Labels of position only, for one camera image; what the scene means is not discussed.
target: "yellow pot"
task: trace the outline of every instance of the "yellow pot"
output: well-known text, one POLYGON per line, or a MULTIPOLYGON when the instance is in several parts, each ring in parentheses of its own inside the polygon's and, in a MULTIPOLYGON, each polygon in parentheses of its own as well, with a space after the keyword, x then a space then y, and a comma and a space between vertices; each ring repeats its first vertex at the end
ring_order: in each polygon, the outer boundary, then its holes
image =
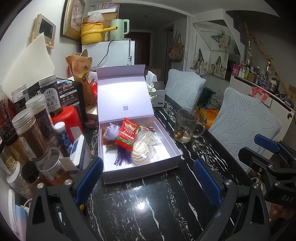
POLYGON ((103 23, 86 23, 81 26, 81 44, 85 45, 103 42, 105 32, 117 29, 117 26, 104 28, 103 23))

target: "pink ribbon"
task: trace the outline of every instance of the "pink ribbon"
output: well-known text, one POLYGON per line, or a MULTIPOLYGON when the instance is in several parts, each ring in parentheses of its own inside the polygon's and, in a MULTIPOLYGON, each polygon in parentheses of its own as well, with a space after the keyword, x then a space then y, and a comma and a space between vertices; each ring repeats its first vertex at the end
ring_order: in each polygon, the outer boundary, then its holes
POLYGON ((264 94, 263 97, 261 98, 262 103, 264 103, 267 100, 267 98, 269 97, 269 94, 267 94, 264 90, 253 86, 252 87, 252 97, 255 98, 257 93, 259 93, 261 95, 264 94))

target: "bamboo pole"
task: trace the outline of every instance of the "bamboo pole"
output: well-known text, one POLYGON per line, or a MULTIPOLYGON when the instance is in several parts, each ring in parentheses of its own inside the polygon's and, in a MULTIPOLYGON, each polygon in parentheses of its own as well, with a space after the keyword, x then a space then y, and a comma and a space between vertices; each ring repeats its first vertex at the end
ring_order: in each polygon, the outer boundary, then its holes
POLYGON ((261 46, 257 43, 257 41, 256 41, 256 40, 253 38, 253 36, 250 34, 249 29, 248 29, 248 26, 247 26, 246 23, 244 23, 244 27, 245 27, 245 29, 246 29, 246 33, 247 33, 247 35, 249 36, 250 40, 251 40, 251 41, 257 46, 257 48, 258 48, 259 51, 264 55, 264 57, 267 59, 267 61, 270 62, 271 66, 273 67, 275 73, 277 74, 277 76, 278 76, 278 78, 279 78, 279 80, 280 80, 280 82, 281 82, 281 84, 282 84, 282 86, 283 86, 283 88, 284 88, 284 91, 285 91, 286 95, 288 95, 288 90, 287 90, 287 88, 286 88, 286 86, 285 86, 285 83, 283 82, 283 79, 281 78, 281 76, 280 76, 279 72, 277 71, 277 69, 276 69, 274 63, 273 63, 272 60, 271 60, 271 58, 270 58, 270 57, 264 52, 264 50, 261 48, 261 46))

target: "glass mug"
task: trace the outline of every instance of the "glass mug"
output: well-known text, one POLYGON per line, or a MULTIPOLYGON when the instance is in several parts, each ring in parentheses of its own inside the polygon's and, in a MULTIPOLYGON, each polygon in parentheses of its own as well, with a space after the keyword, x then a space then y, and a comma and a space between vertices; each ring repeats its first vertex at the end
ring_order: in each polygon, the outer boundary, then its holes
POLYGON ((192 137, 200 137, 205 132, 205 126, 200 123, 199 115, 190 109, 180 109, 177 111, 174 137, 176 141, 187 143, 192 137), (195 135, 197 125, 203 127, 203 131, 195 135))

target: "dining chair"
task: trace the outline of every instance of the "dining chair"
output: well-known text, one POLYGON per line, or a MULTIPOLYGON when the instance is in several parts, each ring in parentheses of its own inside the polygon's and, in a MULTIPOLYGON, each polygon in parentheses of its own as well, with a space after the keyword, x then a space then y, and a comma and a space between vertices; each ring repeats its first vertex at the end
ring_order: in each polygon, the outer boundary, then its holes
POLYGON ((206 80, 194 72, 171 69, 165 93, 182 108, 194 109, 202 93, 206 80))
POLYGON ((255 144, 255 135, 273 139, 280 130, 281 122, 260 100, 227 88, 222 107, 209 132, 248 173, 251 168, 239 160, 239 150, 248 147, 262 155, 265 149, 255 144))

